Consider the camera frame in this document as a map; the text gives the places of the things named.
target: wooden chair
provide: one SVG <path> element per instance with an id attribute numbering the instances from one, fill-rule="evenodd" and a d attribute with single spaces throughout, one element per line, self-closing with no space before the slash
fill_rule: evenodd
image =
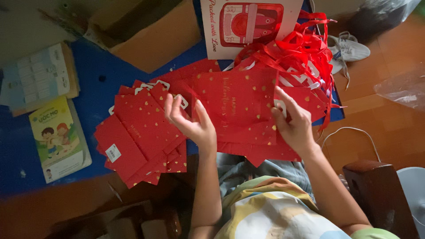
<path id="1" fill-rule="evenodd" d="M 419 239 L 415 223 L 393 165 L 360 160 L 343 167 L 350 193 L 375 228 L 400 239 Z"/>

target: cartoon boy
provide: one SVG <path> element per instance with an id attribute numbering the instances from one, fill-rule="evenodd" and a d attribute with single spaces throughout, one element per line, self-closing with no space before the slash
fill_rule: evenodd
<path id="1" fill-rule="evenodd" d="M 52 173 L 50 172 L 50 169 L 46 170 L 47 176 L 49 177 L 49 179 L 52 179 Z"/>
<path id="2" fill-rule="evenodd" d="M 46 144 L 47 144 L 47 151 L 48 151 L 47 157 L 49 159 L 51 159 L 53 155 L 59 154 L 59 152 L 56 151 L 56 145 L 53 143 L 53 139 L 54 139 L 53 134 L 54 134 L 54 129 L 51 127 L 45 128 L 41 132 L 41 136 L 43 137 L 43 139 L 46 141 Z"/>

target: light blue pants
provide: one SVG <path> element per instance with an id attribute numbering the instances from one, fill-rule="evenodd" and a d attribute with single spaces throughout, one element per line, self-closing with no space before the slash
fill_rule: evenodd
<path id="1" fill-rule="evenodd" d="M 217 153 L 218 180 L 221 197 L 231 193 L 243 182 L 261 176 L 286 178 L 302 188 L 315 202 L 309 177 L 304 170 L 304 164 L 283 160 L 265 160 L 258 168 L 254 167 L 245 157 Z"/>

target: barcode label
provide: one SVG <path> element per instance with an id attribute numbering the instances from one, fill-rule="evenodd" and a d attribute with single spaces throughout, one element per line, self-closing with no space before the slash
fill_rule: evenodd
<path id="1" fill-rule="evenodd" d="M 57 52 L 57 50 L 54 50 L 54 57 L 56 58 L 56 60 L 59 60 L 59 53 Z"/>
<path id="2" fill-rule="evenodd" d="M 108 155 L 108 158 L 111 162 L 115 162 L 115 160 L 117 160 L 121 156 L 121 153 L 115 144 L 111 145 L 109 149 L 105 151 L 105 153 Z"/>

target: children's book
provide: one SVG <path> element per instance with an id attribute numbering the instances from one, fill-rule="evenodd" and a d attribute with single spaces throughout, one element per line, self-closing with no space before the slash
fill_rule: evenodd
<path id="1" fill-rule="evenodd" d="M 234 59 L 252 43 L 294 30 L 303 0 L 201 0 L 208 59 Z"/>
<path id="2" fill-rule="evenodd" d="M 72 100 L 61 96 L 29 115 L 46 183 L 91 164 Z"/>

